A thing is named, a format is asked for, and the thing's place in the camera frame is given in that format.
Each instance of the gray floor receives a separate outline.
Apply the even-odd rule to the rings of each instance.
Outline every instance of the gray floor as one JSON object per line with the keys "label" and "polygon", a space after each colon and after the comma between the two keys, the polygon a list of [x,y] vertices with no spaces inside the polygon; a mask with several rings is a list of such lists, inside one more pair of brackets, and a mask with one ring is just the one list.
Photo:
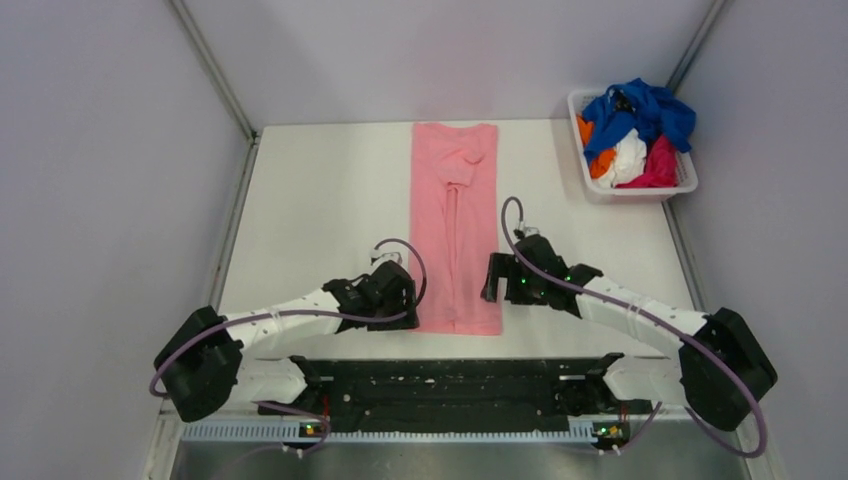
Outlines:
{"label": "gray floor", "polygon": [[[254,444],[183,443],[172,480],[209,480]],[[749,480],[744,462],[689,422],[663,421],[622,457],[565,453],[554,445],[332,445],[304,460],[266,451],[216,480]]]}

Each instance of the white cloth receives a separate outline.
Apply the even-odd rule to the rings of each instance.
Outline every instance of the white cloth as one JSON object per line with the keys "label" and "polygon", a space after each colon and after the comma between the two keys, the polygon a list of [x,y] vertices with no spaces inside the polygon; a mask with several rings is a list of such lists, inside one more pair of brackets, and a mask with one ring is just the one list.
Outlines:
{"label": "white cloth", "polygon": [[632,182],[645,172],[645,158],[648,156],[648,146],[639,138],[639,132],[634,128],[627,132],[615,146],[615,160],[609,170],[595,179],[595,183],[603,188],[614,188],[621,183]]}

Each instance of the orange cloth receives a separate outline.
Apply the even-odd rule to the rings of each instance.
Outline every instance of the orange cloth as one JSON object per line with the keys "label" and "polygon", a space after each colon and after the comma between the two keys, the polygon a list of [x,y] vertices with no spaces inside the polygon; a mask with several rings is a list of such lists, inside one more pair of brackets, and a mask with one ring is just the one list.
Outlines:
{"label": "orange cloth", "polygon": [[[583,146],[589,143],[589,139],[592,138],[592,131],[595,129],[594,122],[587,122],[583,120],[583,117],[580,115],[577,116],[577,128],[580,130],[580,140],[583,142]],[[612,166],[612,162],[615,161],[615,148],[608,148],[601,152],[598,155],[598,158],[592,160],[592,163],[589,164],[589,175],[595,179],[601,177],[603,174],[607,173],[607,170]]]}

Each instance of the blue cloth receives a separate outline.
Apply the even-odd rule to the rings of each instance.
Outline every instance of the blue cloth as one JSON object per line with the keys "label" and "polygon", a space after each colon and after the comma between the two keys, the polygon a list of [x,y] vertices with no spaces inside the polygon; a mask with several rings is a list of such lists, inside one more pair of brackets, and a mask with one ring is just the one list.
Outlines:
{"label": "blue cloth", "polygon": [[[626,108],[622,97],[632,108]],[[652,87],[641,78],[609,87],[583,109],[582,115],[587,122],[595,123],[592,138],[583,150],[589,163],[633,128],[648,145],[664,134],[678,151],[692,149],[688,138],[695,129],[695,111],[674,98],[671,90]]]}

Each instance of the clothes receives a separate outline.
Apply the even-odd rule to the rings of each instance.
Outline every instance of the clothes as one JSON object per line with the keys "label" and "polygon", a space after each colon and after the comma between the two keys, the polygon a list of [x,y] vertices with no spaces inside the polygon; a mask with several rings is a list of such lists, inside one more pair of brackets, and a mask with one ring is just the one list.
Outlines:
{"label": "clothes", "polygon": [[[583,146],[585,147],[586,144],[589,143],[589,139],[592,138],[592,130],[594,130],[595,124],[587,122],[583,120],[583,117],[577,115],[577,128],[580,131],[580,141],[583,142]],[[607,173],[614,160],[615,148],[608,148],[604,150],[600,155],[598,155],[598,158],[589,164],[589,176],[592,178],[598,178]]]}
{"label": "clothes", "polygon": [[[498,250],[497,142],[493,125],[413,127],[409,238],[427,267],[418,331],[501,333],[500,304],[480,298]],[[420,285],[416,262],[410,268]]]}
{"label": "clothes", "polygon": [[621,139],[615,146],[615,161],[604,175],[598,177],[595,183],[603,188],[613,188],[621,183],[628,183],[642,175],[645,171],[645,157],[648,146],[639,138],[636,129]]}
{"label": "clothes", "polygon": [[677,186],[677,151],[674,145],[665,136],[660,138],[651,147],[648,160],[645,164],[645,173],[639,175],[632,182],[616,185],[616,188],[650,188],[650,187],[676,187]]}
{"label": "clothes", "polygon": [[639,138],[654,143],[661,134],[681,152],[691,150],[689,135],[695,129],[695,112],[674,98],[671,90],[652,87],[637,78],[613,85],[583,109],[583,118],[595,123],[584,154],[588,161],[618,143],[632,129]]}

